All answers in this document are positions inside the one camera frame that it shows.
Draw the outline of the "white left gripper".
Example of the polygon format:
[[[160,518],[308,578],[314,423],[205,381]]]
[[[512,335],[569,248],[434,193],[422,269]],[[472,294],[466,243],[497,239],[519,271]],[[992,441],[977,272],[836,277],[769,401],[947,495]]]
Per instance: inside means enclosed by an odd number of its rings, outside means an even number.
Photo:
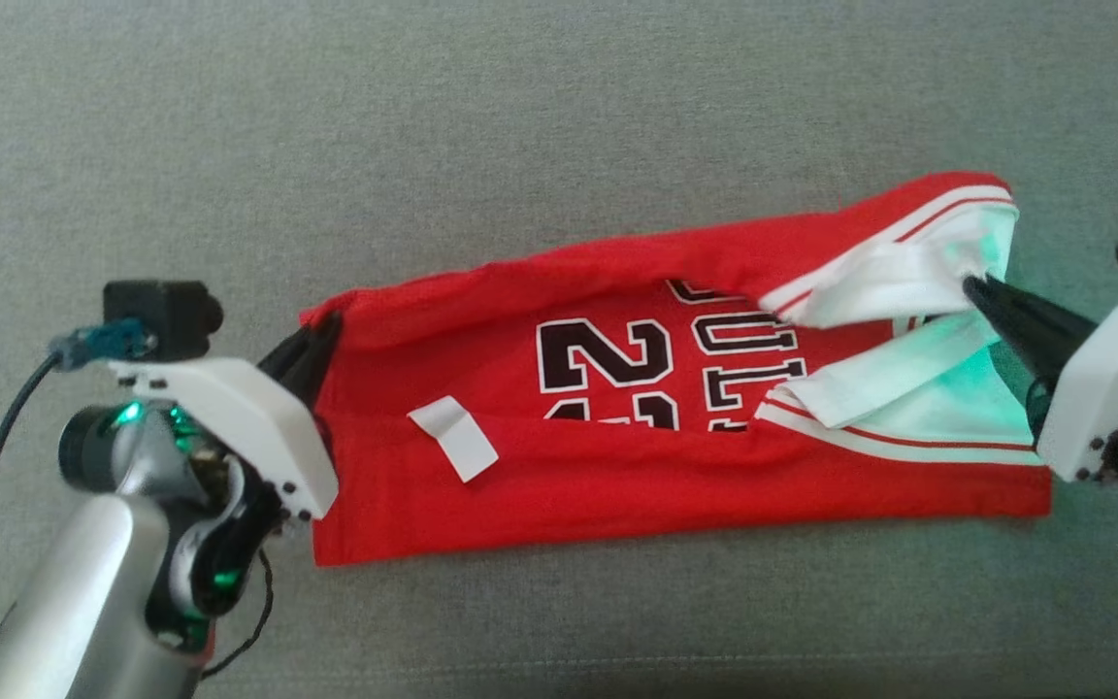
[[[322,393],[342,325],[338,313],[312,319],[276,344],[258,362],[260,370],[236,357],[115,361],[111,370],[133,380],[138,397],[178,404],[265,481],[292,483],[283,506],[322,520],[337,501],[339,483],[310,409]]]

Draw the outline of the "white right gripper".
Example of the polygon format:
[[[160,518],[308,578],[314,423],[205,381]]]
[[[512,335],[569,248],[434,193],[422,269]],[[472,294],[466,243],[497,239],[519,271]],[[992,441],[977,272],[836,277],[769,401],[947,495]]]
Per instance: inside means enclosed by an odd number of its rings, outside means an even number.
[[[964,295],[1031,376],[1048,389],[1057,386],[1039,460],[1065,483],[1099,472],[1102,452],[1093,443],[1108,447],[1118,428],[1118,306],[1098,324],[994,276],[967,276]]]

